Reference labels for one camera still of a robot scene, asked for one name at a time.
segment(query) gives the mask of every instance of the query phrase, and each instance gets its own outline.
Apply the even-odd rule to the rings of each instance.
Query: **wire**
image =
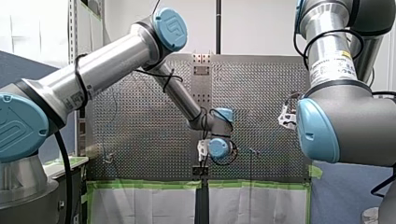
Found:
[[[58,131],[55,133],[56,141],[58,142],[59,149],[61,151],[62,159],[64,160],[64,175],[66,177],[66,216],[64,218],[65,224],[72,222],[72,207],[73,207],[73,182],[72,182],[72,171],[70,168],[70,160],[67,155],[67,149],[64,145],[64,139],[61,133]]]
[[[135,71],[138,72],[138,73],[142,73],[142,74],[148,75],[148,76],[152,76],[152,77],[168,77],[168,79],[166,80],[165,85],[163,85],[163,92],[165,92],[165,89],[168,86],[171,78],[177,78],[180,82],[183,82],[183,78],[182,77],[174,76],[175,69],[173,69],[173,68],[172,68],[171,74],[169,74],[169,75],[154,74],[154,73],[146,72],[146,71],[143,71],[143,70],[140,70],[140,69],[136,69]]]
[[[155,10],[157,10],[158,5],[160,4],[161,0],[157,1],[157,4],[155,4],[155,8],[152,10],[152,14],[154,14]]]
[[[294,44],[294,48],[296,49],[297,53],[300,54],[300,56],[304,57],[303,53],[300,51],[300,49],[297,46],[297,32],[294,32],[293,44]]]
[[[332,33],[348,33],[348,34],[351,34],[351,35],[356,36],[356,37],[358,38],[359,42],[361,43],[361,48],[360,48],[359,52],[358,52],[352,59],[356,59],[356,58],[358,58],[358,57],[361,55],[361,53],[363,52],[363,49],[364,49],[364,40],[363,40],[363,38],[361,37],[361,35],[359,35],[359,33],[357,33],[356,31],[353,31],[353,30],[348,30],[348,29],[337,29],[337,30],[332,30],[332,31],[323,32],[323,33],[321,33],[320,35],[315,36],[314,38],[312,38],[312,39],[308,42],[308,44],[307,44],[306,47],[305,47],[304,53],[301,53],[301,51],[298,49],[297,41],[296,41],[296,36],[297,36],[297,34],[294,33],[294,35],[295,35],[294,40],[293,40],[293,41],[294,41],[294,47],[295,47],[296,51],[303,57],[303,59],[304,59],[304,66],[305,66],[306,70],[309,71],[309,66],[308,66],[308,55],[307,55],[307,54],[308,54],[308,51],[311,49],[312,45],[315,44],[315,42],[317,42],[317,41],[318,41],[319,39],[321,39],[322,37],[324,37],[324,36],[326,36],[326,35],[328,35],[328,34],[332,34]]]
[[[82,89],[82,93],[84,94],[84,99],[82,100],[82,104],[79,109],[84,108],[88,103],[88,91],[87,88],[85,87],[84,81],[82,80],[81,74],[79,73],[79,65],[78,65],[79,60],[85,56],[87,56],[87,54],[80,54],[75,59],[75,75],[78,80],[78,85]]]
[[[375,69],[373,68],[373,73],[372,73],[372,81],[370,82],[369,87],[372,88],[375,80]]]
[[[392,183],[393,181],[396,180],[396,174],[391,176],[390,178],[386,179],[384,182],[382,182],[381,184],[379,184],[378,186],[376,186],[375,188],[373,188],[370,192],[371,194],[373,194],[374,196],[380,197],[380,198],[384,198],[385,195],[378,193],[381,189],[383,189],[384,187],[386,187],[387,185],[389,185],[390,183]]]
[[[202,110],[205,111],[202,119],[201,119],[201,127],[204,129],[202,131],[202,139],[206,139],[207,138],[207,134],[208,134],[208,130],[207,130],[207,110],[204,107],[201,107]]]

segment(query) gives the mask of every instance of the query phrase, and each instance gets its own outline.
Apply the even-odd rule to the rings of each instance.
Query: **pegboard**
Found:
[[[307,181],[310,161],[299,149],[296,133],[277,125],[290,92],[307,89],[300,58],[176,54],[168,63],[198,104],[235,111],[233,141],[239,156],[228,167],[209,161],[209,178]],[[207,72],[201,69],[204,74],[197,75],[197,66]],[[98,95],[87,110],[92,129],[87,142],[93,151],[89,179],[193,178],[200,133],[188,128],[152,77],[129,75]]]

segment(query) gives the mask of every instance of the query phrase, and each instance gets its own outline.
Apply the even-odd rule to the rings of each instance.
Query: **blue cap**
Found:
[[[0,162],[31,156],[47,138],[49,122],[34,102],[0,93]]]
[[[217,110],[219,113],[213,113],[216,117],[220,118],[220,119],[224,119],[226,118],[228,121],[233,122],[233,111],[229,108],[223,108],[223,107],[219,107],[216,108],[215,110]]]
[[[209,142],[209,154],[213,158],[219,160],[223,159],[229,154],[230,148],[226,141],[221,138],[214,138]]]
[[[316,161],[340,161],[340,147],[329,118],[312,99],[298,103],[297,116],[300,146],[306,157]]]
[[[187,27],[183,18],[166,7],[153,15],[154,30],[167,49],[179,51],[187,44]]]

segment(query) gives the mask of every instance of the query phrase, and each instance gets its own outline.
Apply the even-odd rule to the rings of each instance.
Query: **black strap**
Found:
[[[82,80],[81,74],[79,73],[79,66],[78,66],[79,59],[85,56],[87,56],[87,54],[85,53],[80,54],[75,59],[75,74],[78,80],[78,85],[82,89],[82,93],[84,94],[84,99],[82,100],[82,105],[79,107],[79,109],[84,108],[88,103],[88,91],[87,88],[85,87],[84,81]]]
[[[172,68],[171,74],[169,74],[168,79],[165,82],[165,85],[163,85],[163,93],[165,93],[166,87],[168,86],[169,82],[171,81],[172,75],[175,73],[175,69]]]
[[[381,184],[379,184],[378,186],[376,186],[375,188],[373,188],[370,192],[371,194],[373,194],[374,196],[380,197],[380,198],[384,198],[385,195],[378,193],[381,189],[383,189],[384,187],[386,187],[387,185],[389,185],[390,183],[392,183],[393,181],[396,180],[396,174],[394,174],[393,176],[391,176],[390,178],[386,179],[384,182],[382,182]]]
[[[360,82],[360,81],[356,81],[356,80],[351,80],[351,79],[340,79],[340,80],[333,80],[333,81],[328,81],[328,82],[324,82],[321,83],[313,88],[311,88],[305,95],[304,98],[308,98],[312,93],[314,93],[315,91],[321,90],[323,88],[327,88],[330,86],[345,86],[345,85],[349,85],[349,86],[358,86],[358,87],[362,87],[365,90],[372,92],[370,87],[368,87],[366,84]]]
[[[217,134],[217,133],[212,133],[211,134],[214,137],[224,137],[224,138],[231,138],[230,135],[225,135],[225,134]]]
[[[353,0],[352,10],[350,12],[349,22],[347,27],[353,26],[355,24],[356,18],[358,17],[359,7],[361,6],[361,0]]]

